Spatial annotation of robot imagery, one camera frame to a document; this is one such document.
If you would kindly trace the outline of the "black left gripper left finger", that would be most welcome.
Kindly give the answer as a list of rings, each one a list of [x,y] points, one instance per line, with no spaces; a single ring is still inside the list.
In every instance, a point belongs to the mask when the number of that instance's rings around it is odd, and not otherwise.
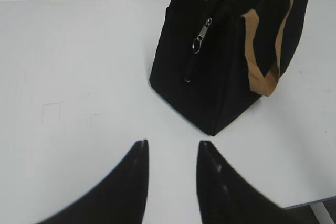
[[[142,223],[149,188],[149,143],[136,141],[92,190],[41,223]]]

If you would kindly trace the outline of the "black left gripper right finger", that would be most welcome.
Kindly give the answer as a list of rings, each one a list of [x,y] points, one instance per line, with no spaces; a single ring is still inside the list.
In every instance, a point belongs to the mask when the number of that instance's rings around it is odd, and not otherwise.
[[[210,141],[200,141],[197,198],[202,223],[318,223],[310,207],[284,210],[244,180]]]

